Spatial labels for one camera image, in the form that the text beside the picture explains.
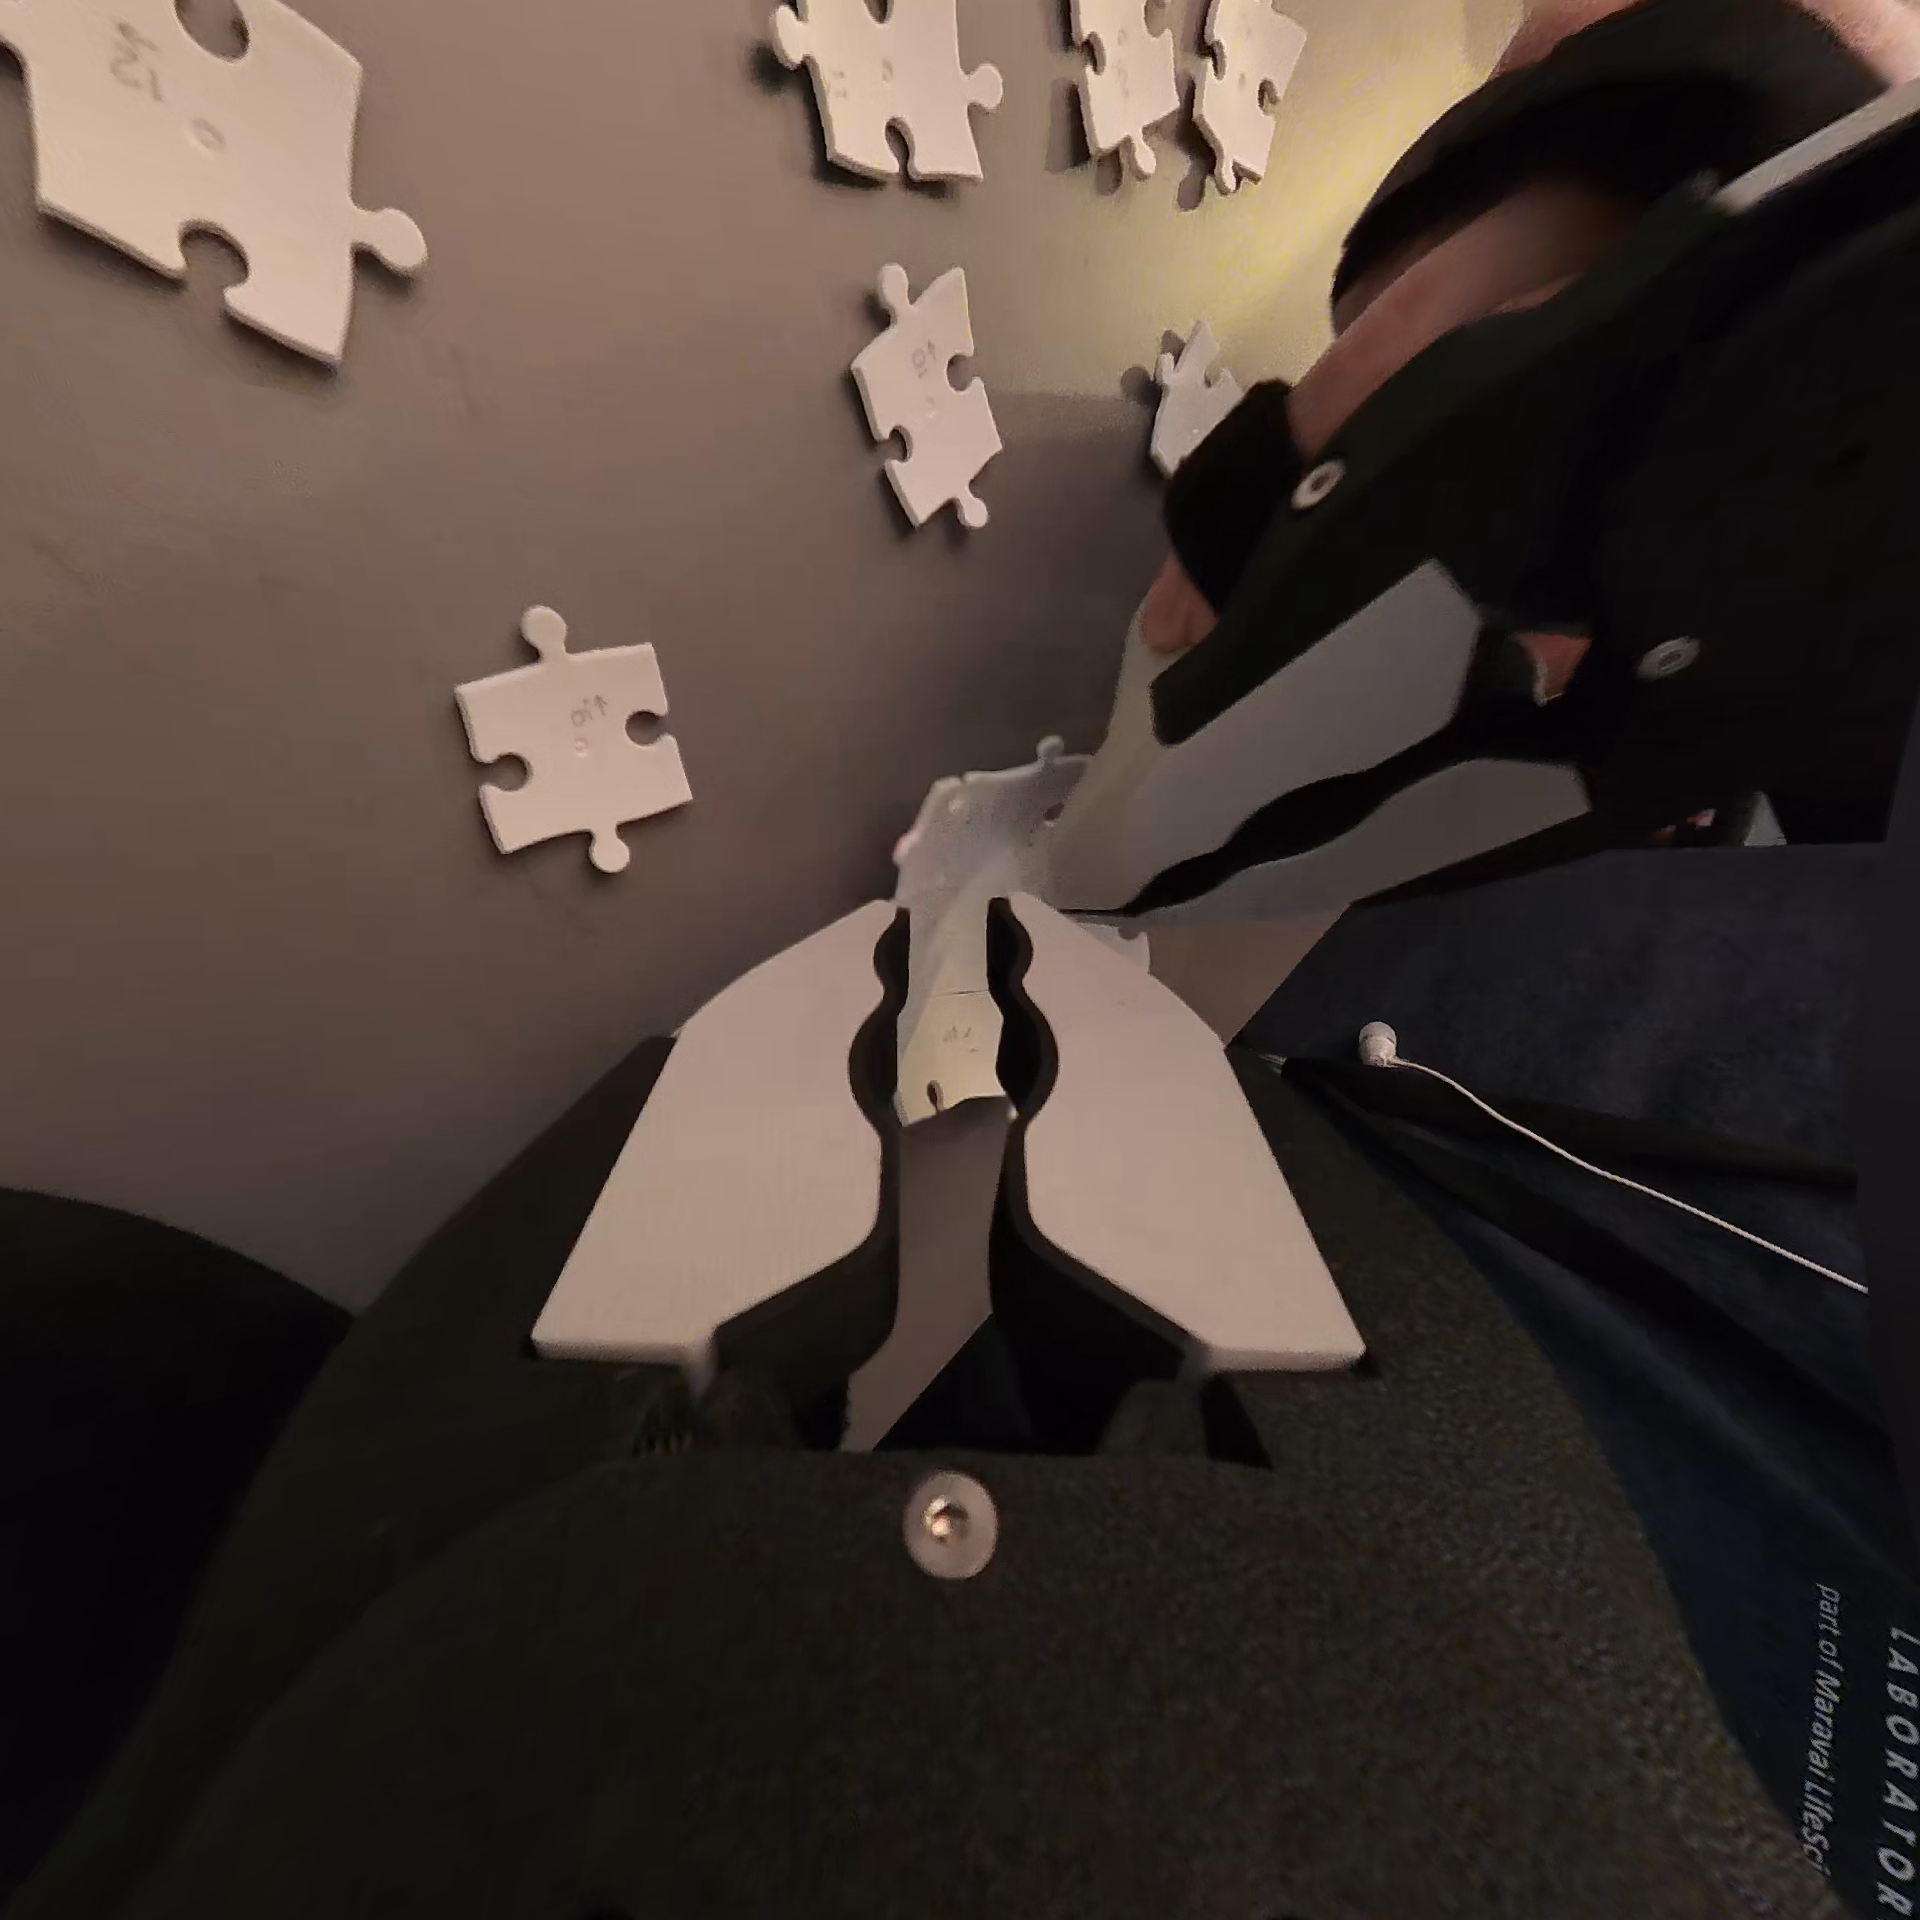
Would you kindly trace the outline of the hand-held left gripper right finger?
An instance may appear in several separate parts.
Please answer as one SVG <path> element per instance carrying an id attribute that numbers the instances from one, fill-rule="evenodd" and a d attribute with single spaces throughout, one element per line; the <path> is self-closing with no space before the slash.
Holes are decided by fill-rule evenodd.
<path id="1" fill-rule="evenodd" d="M 1000 1193 L 1022 1245 L 1193 1374 L 1333 1374 L 1365 1343 L 1225 1041 L 1027 893 L 990 908 Z"/>

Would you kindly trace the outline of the assembled white puzzle section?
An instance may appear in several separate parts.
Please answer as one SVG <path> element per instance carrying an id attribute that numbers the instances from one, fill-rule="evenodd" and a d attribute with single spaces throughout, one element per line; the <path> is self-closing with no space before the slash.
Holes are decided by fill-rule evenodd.
<path id="1" fill-rule="evenodd" d="M 895 844 L 895 905 L 910 917 L 910 973 L 895 1026 L 895 1111 L 919 1125 L 978 1096 L 1000 1096 L 1000 1007 L 990 980 L 994 898 L 1039 895 L 1049 839 L 1090 765 L 1047 736 L 1027 764 L 937 781 Z M 1102 960 L 1070 949 L 1067 1006 L 1049 1013 L 1062 1046 L 1093 1037 L 1149 1050 L 1179 1002 L 1152 980 L 1142 934 L 1067 924 Z"/>

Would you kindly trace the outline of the person's right hand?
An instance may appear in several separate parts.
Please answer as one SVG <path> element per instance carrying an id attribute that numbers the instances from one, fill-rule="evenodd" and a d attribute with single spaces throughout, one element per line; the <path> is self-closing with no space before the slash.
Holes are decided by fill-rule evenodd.
<path id="1" fill-rule="evenodd" d="M 1286 397 L 1291 442 L 1314 458 L 1341 425 L 1450 332 L 1566 292 L 1639 226 L 1642 204 L 1569 178 L 1529 181 L 1354 279 L 1333 344 Z"/>

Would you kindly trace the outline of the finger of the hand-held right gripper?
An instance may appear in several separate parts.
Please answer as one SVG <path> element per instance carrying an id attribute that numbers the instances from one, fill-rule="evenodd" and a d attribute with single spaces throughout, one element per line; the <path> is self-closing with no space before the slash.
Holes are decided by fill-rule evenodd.
<path id="1" fill-rule="evenodd" d="M 1121 921 L 1277 921 L 1337 912 L 1583 817 L 1558 764 L 1464 758 L 1386 790 L 1385 770 L 1265 801 L 1218 847 L 1189 854 L 1117 910 Z"/>
<path id="2" fill-rule="evenodd" d="M 1453 716 L 1479 628 L 1474 601 L 1426 561 L 1182 743 L 1157 732 L 1152 695 L 1199 648 L 1157 656 L 1131 628 L 1109 729 L 1047 830 L 1047 901 L 1127 908 L 1267 801 L 1417 745 Z"/>

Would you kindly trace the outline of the single white jigsaw piece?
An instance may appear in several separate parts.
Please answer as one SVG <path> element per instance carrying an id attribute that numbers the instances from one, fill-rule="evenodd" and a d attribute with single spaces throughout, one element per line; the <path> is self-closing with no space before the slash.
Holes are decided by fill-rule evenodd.
<path id="1" fill-rule="evenodd" d="M 678 741 L 630 736 L 632 717 L 667 717 L 655 646 L 574 653 L 563 616 L 546 605 L 521 612 L 518 634 L 530 662 L 455 687 L 470 758 L 522 768 L 517 786 L 477 788 L 490 844 L 513 854 L 579 833 L 598 872 L 624 872 L 632 852 L 622 830 L 690 804 Z"/>

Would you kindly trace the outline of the scattered loose puzzle pieces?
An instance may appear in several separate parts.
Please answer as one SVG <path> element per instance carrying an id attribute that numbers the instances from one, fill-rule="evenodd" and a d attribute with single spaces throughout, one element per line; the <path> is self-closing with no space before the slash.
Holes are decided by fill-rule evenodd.
<path id="1" fill-rule="evenodd" d="M 967 274 L 1006 445 L 1165 329 L 1315 332 L 1303 137 L 1219 198 L 1070 165 L 1065 5 L 953 5 L 979 176 L 853 176 L 775 5 L 3 5 L 6 513 L 617 528 L 843 495 L 891 257 Z"/>

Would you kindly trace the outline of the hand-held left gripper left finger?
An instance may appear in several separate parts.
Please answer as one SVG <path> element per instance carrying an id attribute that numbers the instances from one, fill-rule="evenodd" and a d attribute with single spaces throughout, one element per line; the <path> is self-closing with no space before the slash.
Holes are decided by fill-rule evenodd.
<path id="1" fill-rule="evenodd" d="M 904 933 L 863 902 L 682 1022 L 538 1310 L 541 1357 L 849 1374 L 878 1349 L 895 1282 L 873 1334 L 830 1305 L 816 1353 L 802 1288 L 879 1245 Z"/>

